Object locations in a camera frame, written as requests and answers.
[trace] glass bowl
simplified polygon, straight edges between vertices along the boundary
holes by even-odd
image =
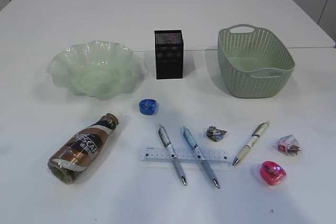
[[[75,95],[110,98],[132,92],[141,78],[133,51],[122,44],[95,40],[73,45],[53,58],[47,68],[54,85]]]

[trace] basket handle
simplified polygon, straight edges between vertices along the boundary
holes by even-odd
[[[251,33],[253,33],[257,29],[257,27],[252,26],[252,25],[240,24],[240,25],[235,25],[235,26],[229,27],[228,28],[229,33],[235,34],[235,33],[232,32],[232,30],[235,29],[235,28],[239,28],[239,27],[248,27],[248,28],[253,29],[253,31],[242,32],[241,34],[251,34]]]
[[[273,75],[273,76],[258,76],[259,73],[262,72],[270,72],[272,71],[273,73],[277,73],[277,75]],[[283,74],[287,73],[288,70],[282,70],[282,69],[276,69],[276,68],[264,68],[264,69],[259,69],[256,71],[251,72],[249,75],[251,78],[275,78],[275,77],[279,77],[282,76]]]

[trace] ruler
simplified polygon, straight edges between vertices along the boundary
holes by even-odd
[[[177,157],[180,162],[200,162],[202,161],[201,155],[198,151],[193,151],[188,148],[174,148]],[[209,162],[232,165],[231,159],[229,158],[226,150],[217,149],[202,149],[202,154],[204,160]],[[154,161],[154,162],[171,162],[172,158],[168,154],[165,148],[160,147],[147,147],[143,153],[143,161]]]

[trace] ballpoint pen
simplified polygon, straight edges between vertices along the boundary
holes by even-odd
[[[183,184],[186,186],[187,185],[187,180],[185,178],[183,169],[181,167],[181,163],[180,163],[177,155],[175,154],[173,145],[170,142],[170,139],[168,137],[168,134],[167,134],[165,128],[162,126],[162,124],[160,124],[159,126],[160,126],[160,128],[159,128],[159,136],[160,136],[160,138],[162,140],[162,143],[163,143],[164,147],[167,149],[169,155],[172,158],[173,166],[174,166],[174,168],[175,168],[175,170],[176,170],[179,178],[182,180]]]
[[[214,185],[219,189],[220,185],[218,183],[218,179],[216,178],[216,175],[214,174],[214,171],[211,169],[209,162],[205,159],[204,155],[202,154],[201,149],[197,145],[192,134],[185,126],[183,126],[183,136],[184,136],[184,139],[187,141],[188,145],[190,146],[190,148],[195,153],[197,153],[197,157],[201,160],[201,165],[203,166],[211,182],[214,183]]]
[[[264,132],[268,129],[270,122],[267,121],[266,123],[262,123],[257,127],[257,129],[254,131],[252,134],[252,137],[250,140],[247,142],[247,144],[240,150],[238,153],[237,157],[233,161],[232,165],[238,164],[243,158],[249,153],[251,148],[254,146],[254,144],[259,140],[261,135],[264,134]]]

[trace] black mesh container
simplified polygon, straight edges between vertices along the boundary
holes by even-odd
[[[181,30],[155,31],[156,79],[183,78]]]

